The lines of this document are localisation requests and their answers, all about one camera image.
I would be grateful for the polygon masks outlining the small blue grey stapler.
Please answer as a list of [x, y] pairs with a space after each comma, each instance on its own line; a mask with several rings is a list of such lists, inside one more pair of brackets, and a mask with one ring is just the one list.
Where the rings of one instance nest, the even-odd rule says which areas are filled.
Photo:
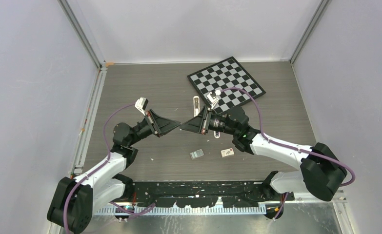
[[218, 131], [213, 131], [213, 134], [214, 134], [214, 138], [216, 138], [216, 139], [218, 139], [218, 138], [220, 138], [220, 132], [218, 132]]

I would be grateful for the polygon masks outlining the white stapler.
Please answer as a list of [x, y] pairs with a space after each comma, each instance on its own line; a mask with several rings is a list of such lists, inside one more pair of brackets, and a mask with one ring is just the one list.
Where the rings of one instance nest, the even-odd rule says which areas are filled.
[[193, 115], [196, 117], [201, 111], [200, 108], [200, 98], [198, 96], [193, 96]]

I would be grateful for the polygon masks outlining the grey staple box tray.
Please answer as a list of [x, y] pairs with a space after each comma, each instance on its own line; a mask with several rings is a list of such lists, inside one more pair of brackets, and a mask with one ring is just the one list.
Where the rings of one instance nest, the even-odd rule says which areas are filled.
[[191, 159], [196, 159], [202, 156], [204, 156], [204, 152], [202, 149], [199, 149], [190, 153]]

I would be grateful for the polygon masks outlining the white playing card box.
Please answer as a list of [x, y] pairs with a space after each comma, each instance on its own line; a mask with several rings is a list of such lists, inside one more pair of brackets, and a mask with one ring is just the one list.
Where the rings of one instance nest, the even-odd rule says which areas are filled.
[[235, 155], [235, 153], [234, 153], [234, 150], [232, 148], [221, 150], [222, 158], [234, 156], [234, 155]]

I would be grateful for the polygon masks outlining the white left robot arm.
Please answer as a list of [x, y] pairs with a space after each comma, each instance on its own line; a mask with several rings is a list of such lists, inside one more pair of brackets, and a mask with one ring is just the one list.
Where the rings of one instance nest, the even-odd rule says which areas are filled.
[[47, 212], [47, 220], [80, 234], [92, 216], [106, 204], [119, 199], [129, 201], [134, 194], [133, 180], [122, 175], [135, 160], [138, 150], [133, 144], [154, 135], [162, 137], [180, 126], [180, 122], [157, 115], [152, 109], [131, 127], [124, 122], [113, 129], [113, 145], [106, 157], [75, 178], [64, 177], [56, 187]]

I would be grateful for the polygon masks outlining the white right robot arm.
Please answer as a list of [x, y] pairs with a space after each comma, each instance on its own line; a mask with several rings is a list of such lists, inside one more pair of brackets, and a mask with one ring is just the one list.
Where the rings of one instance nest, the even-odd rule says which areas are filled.
[[233, 107], [224, 115], [203, 107], [180, 129], [201, 135], [209, 131], [229, 134], [239, 151], [266, 156], [295, 168], [295, 172], [269, 175], [269, 182], [262, 187], [264, 197], [269, 200], [286, 192], [309, 192], [322, 201], [331, 201], [347, 176], [346, 167], [325, 144], [299, 145], [271, 137], [251, 127], [241, 107]]

